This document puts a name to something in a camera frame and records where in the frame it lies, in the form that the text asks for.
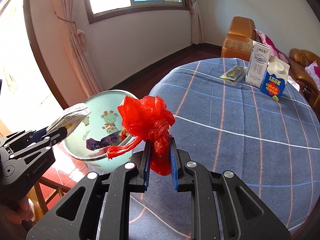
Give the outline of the person left hand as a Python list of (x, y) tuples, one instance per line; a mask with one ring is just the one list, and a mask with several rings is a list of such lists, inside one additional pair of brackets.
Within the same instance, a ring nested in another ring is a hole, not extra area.
[(15, 204), (17, 207), (12, 209), (6, 203), (1, 202), (1, 211), (9, 222), (21, 224), (23, 221), (30, 221), (33, 218), (34, 213), (28, 196), (18, 200)]

